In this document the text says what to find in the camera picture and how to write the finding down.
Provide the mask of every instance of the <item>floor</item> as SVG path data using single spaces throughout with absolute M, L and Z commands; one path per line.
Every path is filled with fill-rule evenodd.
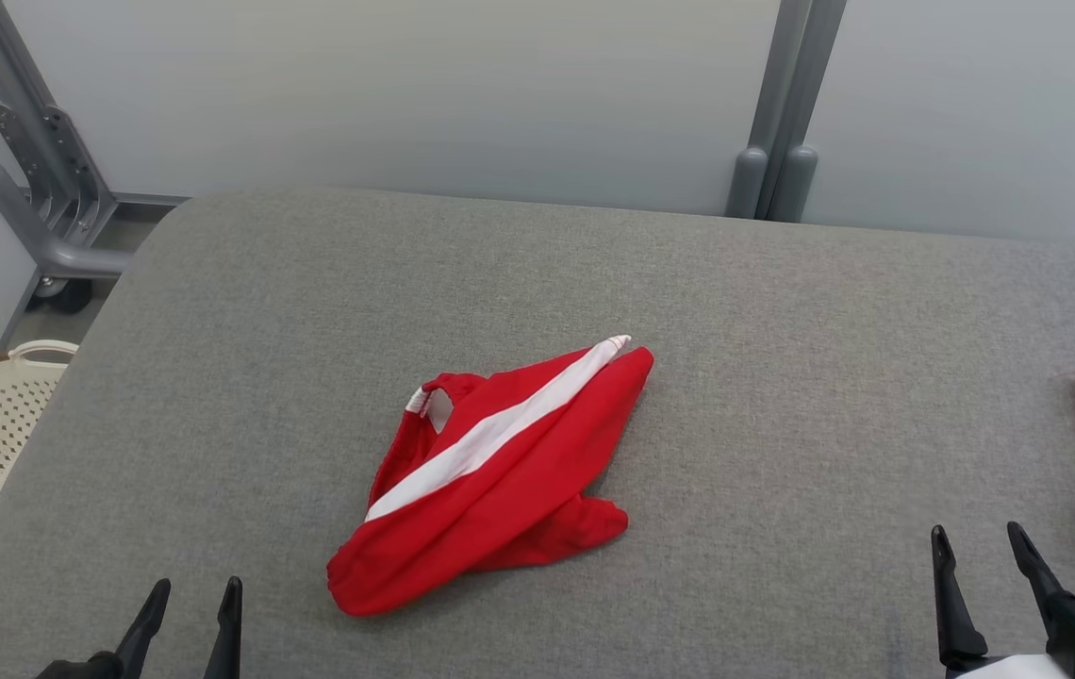
M 145 205 L 120 206 L 97 237 L 95 246 L 133 252 L 171 210 L 172 207 Z M 89 326 L 92 326 L 94 318 L 97 318 L 98 310 L 105 304 L 112 288 L 114 288 L 112 281 L 95 281 L 94 300 L 76 314 L 56 313 L 46 305 L 22 314 L 9 340 L 9 347 L 29 343 L 30 340 L 64 340 L 68 343 L 80 344 L 81 340 L 85 338 Z

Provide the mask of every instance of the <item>gray metal pole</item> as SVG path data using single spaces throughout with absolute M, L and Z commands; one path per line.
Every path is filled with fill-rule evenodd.
M 26 246 L 42 275 L 52 278 L 118 278 L 131 262 L 123 250 L 82 248 L 53 235 L 39 220 L 22 189 L 0 167 L 0 213 Z
M 814 167 L 818 163 L 817 153 L 814 149 L 804 149 L 802 143 L 805 130 L 811 125 L 814 104 L 818 101 L 818 90 L 822 87 L 827 61 L 831 59 L 831 48 L 834 46 L 835 35 L 840 33 L 840 20 L 847 3 L 848 0 L 814 0 L 811 5 L 809 17 L 805 20 L 802 33 L 801 50 L 797 56 L 793 82 L 785 100 L 784 119 L 776 129 L 773 147 L 768 151 L 768 172 L 760 190 L 757 219 L 775 219 L 773 214 L 797 214 L 798 219 L 801 218 L 805 198 L 809 194 L 809 180 L 814 176 Z M 785 199 L 801 201 L 801 205 L 774 207 L 774 202 L 783 199 L 776 197 L 776 192 L 779 190 L 785 160 L 790 150 L 800 150 L 800 158 L 796 159 L 797 167 L 791 172 L 791 180 L 794 184 Z M 804 186 L 801 184 L 803 179 L 805 179 Z
M 0 98 L 19 117 L 43 168 L 55 177 L 56 184 L 64 193 L 77 197 L 81 185 L 76 173 L 59 154 L 58 144 L 49 130 L 49 120 L 45 119 L 45 107 L 52 103 L 46 83 L 39 76 L 33 61 L 30 61 L 29 52 L 2 4 L 0 31 L 9 31 L 0 33 Z
M 812 0 L 782 0 L 779 3 L 748 147 L 740 151 L 734 163 L 731 193 L 726 202 L 728 218 L 752 219 L 757 216 L 761 188 L 768 182 L 768 155 L 773 149 L 776 130 L 782 126 L 811 4 Z

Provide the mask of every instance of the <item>folded garment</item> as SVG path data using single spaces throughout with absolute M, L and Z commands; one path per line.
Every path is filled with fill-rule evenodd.
M 583 497 L 655 358 L 628 335 L 483 378 L 442 374 L 403 411 L 370 510 L 327 564 L 348 615 L 385 613 L 468 572 L 542 566 L 610 541 L 629 519 Z

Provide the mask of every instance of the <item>metal bracket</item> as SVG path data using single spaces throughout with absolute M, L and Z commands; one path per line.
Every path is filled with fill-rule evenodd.
M 42 223 L 47 225 L 47 228 L 55 228 L 72 201 L 47 172 L 46 165 L 39 164 L 39 151 L 30 143 L 22 120 L 5 104 L 0 104 L 0 134 L 29 182 L 30 205 L 39 214 Z
M 0 167 L 0 213 L 8 220 L 13 233 L 30 252 L 42 275 L 51 278 L 118 278 L 131 254 L 123 250 L 86 248 L 67 243 L 54 235 L 42 223 L 22 189 Z
M 90 245 L 101 227 L 110 220 L 119 203 L 106 188 L 102 175 L 94 167 L 94 159 L 85 149 L 81 133 L 76 132 L 68 113 L 51 104 L 43 112 L 42 120 L 55 139 L 64 162 L 76 176 L 76 215 L 64 235 L 64 241 L 73 245 Z
M 129 257 L 88 250 L 118 202 L 97 171 L 68 113 L 56 106 L 17 27 L 0 0 L 0 133 L 30 197 L 0 172 L 0 212 L 34 258 L 43 278 L 110 278 Z M 75 205 L 72 219 L 63 219 Z M 62 288 L 44 283 L 39 293 Z

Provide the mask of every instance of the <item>gray table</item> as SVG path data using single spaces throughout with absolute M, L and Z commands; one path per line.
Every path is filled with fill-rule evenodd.
M 628 332 L 616 543 L 345 618 L 327 560 L 417 384 Z M 229 575 L 246 676 L 938 676 L 929 529 L 994 652 L 1075 590 L 1075 249 L 301 188 L 173 212 L 0 495 L 0 678 L 118 642 L 196 678 Z

